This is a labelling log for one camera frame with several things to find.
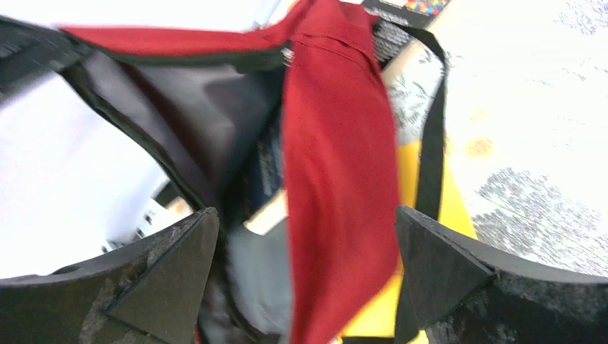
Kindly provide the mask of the yellow notebook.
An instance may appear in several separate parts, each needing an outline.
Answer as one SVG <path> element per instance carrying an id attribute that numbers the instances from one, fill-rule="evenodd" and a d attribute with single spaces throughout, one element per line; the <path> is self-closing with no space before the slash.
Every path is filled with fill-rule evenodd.
<path id="1" fill-rule="evenodd" d="M 341 343 L 428 343 L 426 331 L 490 278 L 466 247 L 477 235 L 447 159 L 429 158 L 429 151 L 419 141 L 397 149 L 401 261 L 346 326 Z"/>

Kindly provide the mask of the red student backpack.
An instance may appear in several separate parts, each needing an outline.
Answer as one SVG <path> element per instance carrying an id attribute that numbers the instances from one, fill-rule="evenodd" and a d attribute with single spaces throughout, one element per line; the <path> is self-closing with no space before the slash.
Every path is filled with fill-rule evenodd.
<path id="1" fill-rule="evenodd" d="M 49 26 L 1 3 L 1 281 L 45 276 L 213 208 L 189 343 L 334 343 L 394 275 L 396 129 L 378 17 L 299 1 L 245 32 Z M 244 227 L 243 170 L 280 130 L 288 217 Z"/>

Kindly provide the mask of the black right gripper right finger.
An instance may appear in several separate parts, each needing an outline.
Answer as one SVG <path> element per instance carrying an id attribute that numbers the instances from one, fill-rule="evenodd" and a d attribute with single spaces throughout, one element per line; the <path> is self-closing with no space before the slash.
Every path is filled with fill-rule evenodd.
<path id="1" fill-rule="evenodd" d="M 605 343 L 607 279 L 509 254 L 400 206 L 398 334 L 431 343 Z"/>

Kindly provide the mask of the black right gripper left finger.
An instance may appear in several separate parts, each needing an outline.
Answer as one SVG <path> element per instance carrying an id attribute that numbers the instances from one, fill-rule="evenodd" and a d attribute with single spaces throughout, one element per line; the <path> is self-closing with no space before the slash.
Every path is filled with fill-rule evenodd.
<path id="1" fill-rule="evenodd" d="M 213 208 L 52 274 L 1 281 L 3 343 L 189 343 L 219 232 Z"/>

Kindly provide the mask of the dark blue book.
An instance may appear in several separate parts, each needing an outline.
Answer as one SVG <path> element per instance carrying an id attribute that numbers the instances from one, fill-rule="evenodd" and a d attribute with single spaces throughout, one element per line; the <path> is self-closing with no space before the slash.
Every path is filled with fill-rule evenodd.
<path id="1" fill-rule="evenodd" d="M 278 128 L 268 128 L 255 143 L 242 176 L 244 227 L 264 236 L 288 217 Z"/>

